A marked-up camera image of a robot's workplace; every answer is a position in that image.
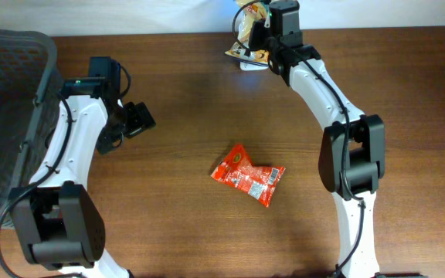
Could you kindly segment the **yellow wet wipes pack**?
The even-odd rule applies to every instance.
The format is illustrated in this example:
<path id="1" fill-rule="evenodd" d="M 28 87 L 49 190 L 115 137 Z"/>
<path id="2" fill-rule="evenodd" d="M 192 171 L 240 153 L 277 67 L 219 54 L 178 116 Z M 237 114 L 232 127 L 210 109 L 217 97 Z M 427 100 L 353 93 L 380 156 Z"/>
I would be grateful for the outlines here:
<path id="1" fill-rule="evenodd" d="M 235 0 L 239 9 L 233 16 L 231 23 L 235 42 L 224 54 L 243 64 L 256 67 L 267 67 L 268 52 L 250 46 L 250 35 L 255 23 L 265 22 L 269 14 L 270 1 L 264 0 Z"/>

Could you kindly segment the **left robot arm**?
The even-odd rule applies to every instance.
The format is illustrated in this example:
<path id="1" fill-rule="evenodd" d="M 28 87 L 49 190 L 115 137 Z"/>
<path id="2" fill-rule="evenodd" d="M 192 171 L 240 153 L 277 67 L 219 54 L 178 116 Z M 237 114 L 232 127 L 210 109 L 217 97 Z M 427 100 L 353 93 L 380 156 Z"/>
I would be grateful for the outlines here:
<path id="1" fill-rule="evenodd" d="M 106 230 L 87 192 L 95 152 L 107 154 L 156 123 L 144 103 L 125 103 L 128 71 L 109 56 L 90 59 L 88 75 L 65 80 L 59 118 L 41 165 L 14 188 L 3 212 L 22 254 L 56 277 L 131 277 L 106 250 Z"/>

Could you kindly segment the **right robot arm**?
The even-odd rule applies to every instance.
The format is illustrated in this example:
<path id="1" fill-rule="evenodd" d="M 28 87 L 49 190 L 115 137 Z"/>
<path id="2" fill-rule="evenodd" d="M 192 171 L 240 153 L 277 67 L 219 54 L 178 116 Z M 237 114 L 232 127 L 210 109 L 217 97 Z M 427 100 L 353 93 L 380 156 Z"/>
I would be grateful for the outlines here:
<path id="1" fill-rule="evenodd" d="M 333 277 L 382 277 L 375 254 L 374 206 L 385 174 L 385 125 L 341 92 L 319 52 L 303 42 L 297 1 L 267 1 L 249 48 L 266 50 L 268 66 L 304 100 L 323 131 L 318 171 L 338 215 L 340 253 Z"/>

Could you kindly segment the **red snack bag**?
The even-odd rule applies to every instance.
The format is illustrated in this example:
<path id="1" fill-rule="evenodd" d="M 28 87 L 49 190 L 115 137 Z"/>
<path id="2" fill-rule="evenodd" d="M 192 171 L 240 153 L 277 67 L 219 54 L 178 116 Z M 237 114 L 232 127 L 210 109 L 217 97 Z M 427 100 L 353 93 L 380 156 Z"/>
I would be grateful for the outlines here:
<path id="1" fill-rule="evenodd" d="M 245 147 L 236 144 L 212 171 L 211 178 L 239 189 L 268 208 L 285 171 L 283 166 L 255 166 Z"/>

